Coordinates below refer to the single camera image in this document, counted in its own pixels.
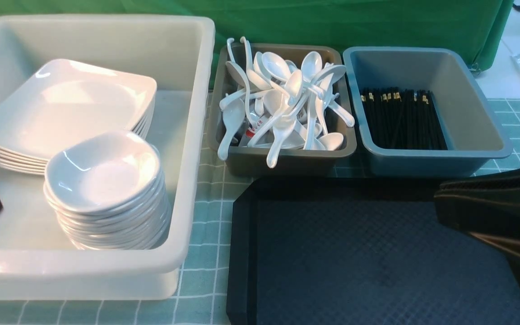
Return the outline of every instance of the spoon bowl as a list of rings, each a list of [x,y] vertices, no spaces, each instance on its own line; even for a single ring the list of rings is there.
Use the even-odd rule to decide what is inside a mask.
[[[230,148],[230,142],[232,138],[238,132],[238,129],[242,125],[242,121],[246,116],[244,112],[245,106],[242,99],[236,99],[231,102],[228,107],[222,112],[222,121],[226,127],[226,133],[220,142],[218,147],[218,158],[222,161],[226,161],[228,158],[228,150]]]
[[[311,82],[314,75],[322,70],[320,53],[312,51],[306,54],[306,57],[302,60],[301,70],[305,82]]]
[[[324,148],[328,151],[334,151],[340,148],[342,142],[344,141],[344,135],[338,132],[328,133],[318,139],[323,145]]]

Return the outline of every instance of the spoon handle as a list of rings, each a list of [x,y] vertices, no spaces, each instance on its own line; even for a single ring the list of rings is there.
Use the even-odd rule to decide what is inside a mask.
[[[218,146],[218,158],[221,161],[226,161],[228,158],[228,150],[230,148],[230,142],[232,142],[232,138],[236,134],[237,130],[229,130],[226,129],[226,134],[222,138],[222,142],[220,142],[220,146]]]
[[[316,116],[311,116],[308,113],[308,130],[306,132],[306,142],[304,144],[304,150],[310,150],[314,144],[314,127],[316,125]]]
[[[266,164],[268,164],[268,167],[276,167],[276,163],[278,163],[278,155],[280,154],[280,149],[282,149],[284,140],[285,137],[283,134],[281,134],[281,132],[274,133],[274,143],[272,143],[272,146],[270,146],[268,156],[266,156]]]
[[[346,126],[351,128],[354,127],[355,121],[354,116],[349,113],[347,110],[344,109],[341,105],[338,105],[336,102],[332,101],[330,104],[328,104],[328,107],[334,111],[342,119]]]
[[[234,41],[234,39],[231,38],[231,37],[226,40],[227,55],[230,58],[230,61],[236,62],[236,60],[234,60],[234,54],[232,52],[232,43],[233,43],[233,41]]]

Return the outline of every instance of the green cloth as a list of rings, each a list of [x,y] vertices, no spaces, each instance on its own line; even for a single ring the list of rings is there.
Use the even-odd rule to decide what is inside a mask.
[[[227,37],[252,43],[444,47],[491,67],[512,0],[0,0],[0,16],[150,13],[210,17],[215,55]]]

